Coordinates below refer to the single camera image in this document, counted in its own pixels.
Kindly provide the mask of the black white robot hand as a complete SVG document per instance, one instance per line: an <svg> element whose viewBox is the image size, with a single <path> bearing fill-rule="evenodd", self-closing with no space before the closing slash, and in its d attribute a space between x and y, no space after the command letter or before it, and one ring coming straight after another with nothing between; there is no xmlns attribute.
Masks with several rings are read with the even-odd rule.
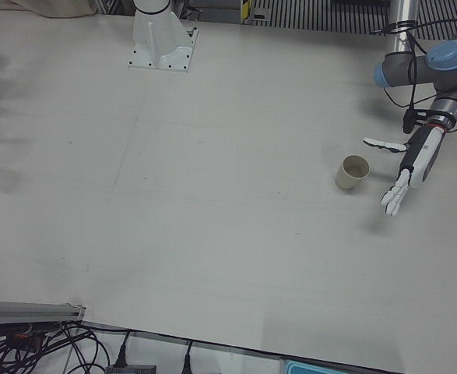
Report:
<svg viewBox="0 0 457 374"><path fill-rule="evenodd" d="M418 188L423 184L437 159L444 137L445 130L442 127L425 125L405 143L363 138L363 143L367 146L388 150L391 153L404 153L394 185L381 198L381 205L386 214L394 217L410 188Z"/></svg>

